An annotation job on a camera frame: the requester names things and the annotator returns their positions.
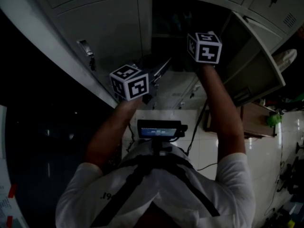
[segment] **person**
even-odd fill
[[[213,66],[200,64],[197,74],[217,127],[215,181],[193,169],[178,147],[163,143],[157,150],[152,142],[103,176],[142,99],[122,101],[93,136],[61,196],[57,228],[251,227],[256,205],[240,116]]]

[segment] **green object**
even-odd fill
[[[277,125],[278,123],[281,123],[281,122],[282,122],[282,116],[281,116],[279,113],[274,114],[274,115],[268,117],[268,118],[266,119],[266,122],[267,122],[268,126],[274,127],[274,126]]]

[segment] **ventilation slot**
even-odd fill
[[[291,13],[289,13],[283,22],[288,26],[288,28],[291,28],[296,23],[296,18]]]

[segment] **shirt sleeve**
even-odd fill
[[[247,163],[247,156],[234,153],[224,157],[218,163],[216,181],[230,190],[237,205],[238,216],[251,227],[255,214],[256,202],[252,189],[252,180]]]
[[[102,175],[100,168],[94,164],[82,163],[78,166],[72,180],[58,201],[55,214],[57,228],[76,227],[73,224],[67,224],[67,220],[74,220],[73,202],[83,190]]]

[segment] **black strap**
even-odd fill
[[[211,201],[190,183],[185,170],[176,165],[182,164],[188,168],[193,168],[185,159],[174,154],[168,154],[167,156],[137,156],[132,160],[123,162],[120,165],[120,168],[137,164],[138,167],[134,170],[134,173],[127,177],[126,183],[115,195],[112,196],[109,203],[95,218],[91,225],[92,228],[108,225],[130,195],[134,192],[135,188],[142,182],[144,176],[148,175],[152,169],[164,169],[172,175],[175,175],[183,181],[189,190],[201,201],[211,216],[219,216],[219,212]]]

